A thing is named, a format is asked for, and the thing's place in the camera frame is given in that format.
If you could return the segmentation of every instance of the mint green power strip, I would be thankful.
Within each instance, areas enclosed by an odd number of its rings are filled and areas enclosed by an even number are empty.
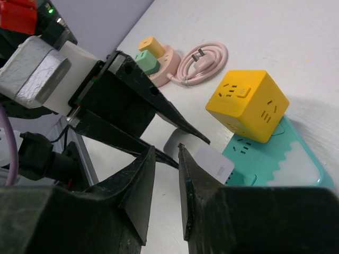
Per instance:
[[[325,171],[284,116],[269,142],[258,143],[234,135],[222,153],[235,168],[227,186],[321,186],[334,189]]]

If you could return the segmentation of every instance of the white plastic part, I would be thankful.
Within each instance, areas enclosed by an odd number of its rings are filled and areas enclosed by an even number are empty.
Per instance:
[[[72,109],[68,101],[99,59],[69,41],[60,49],[60,53],[68,58],[72,66],[43,105],[66,116]]]
[[[176,162],[179,162],[179,144],[185,145],[195,162],[202,169],[217,181],[225,184],[234,169],[232,161],[196,136],[176,129],[164,147],[164,152]]]
[[[16,139],[17,149],[19,150],[22,138],[20,138],[20,132],[14,131]],[[10,150],[8,148],[8,141],[3,128],[0,128],[0,167],[6,166],[11,162]]]

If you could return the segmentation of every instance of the white table surface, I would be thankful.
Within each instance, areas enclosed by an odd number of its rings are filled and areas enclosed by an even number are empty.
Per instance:
[[[226,68],[214,79],[161,92],[222,152],[231,133],[205,105],[231,69],[264,69],[290,100],[287,116],[339,186],[339,1],[155,0],[120,49],[134,56],[139,41],[154,35],[182,53],[204,41],[229,50]],[[174,127],[156,117],[142,135],[162,149]],[[132,157],[85,139],[100,180]],[[183,241],[178,171],[157,164],[144,254],[188,253]]]

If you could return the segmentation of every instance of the yellow cube power socket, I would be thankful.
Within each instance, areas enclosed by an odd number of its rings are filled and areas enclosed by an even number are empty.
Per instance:
[[[266,143],[289,101],[264,70],[231,70],[206,105],[231,132]]]

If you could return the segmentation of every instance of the purple cable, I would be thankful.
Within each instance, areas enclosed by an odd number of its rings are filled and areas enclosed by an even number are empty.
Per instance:
[[[8,171],[6,186],[14,186],[19,171],[19,155],[17,154],[16,139],[14,136],[13,128],[10,119],[6,114],[5,108],[0,104],[0,120],[4,126],[8,147],[10,149],[11,164]]]

